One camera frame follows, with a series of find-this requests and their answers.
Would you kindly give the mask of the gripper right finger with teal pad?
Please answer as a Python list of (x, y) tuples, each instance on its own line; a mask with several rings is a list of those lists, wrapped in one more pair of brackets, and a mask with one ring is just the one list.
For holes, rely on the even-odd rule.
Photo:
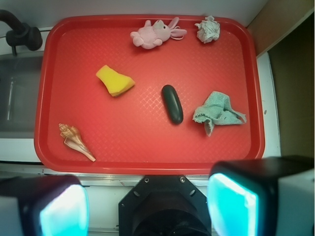
[(220, 161), (210, 171), (207, 206), (220, 236), (312, 236), (315, 161), (298, 155)]

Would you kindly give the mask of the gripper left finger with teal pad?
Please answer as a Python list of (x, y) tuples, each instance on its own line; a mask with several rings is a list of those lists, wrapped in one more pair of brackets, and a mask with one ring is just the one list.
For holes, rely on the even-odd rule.
[(2, 236), (86, 236), (88, 194), (71, 175), (0, 180)]

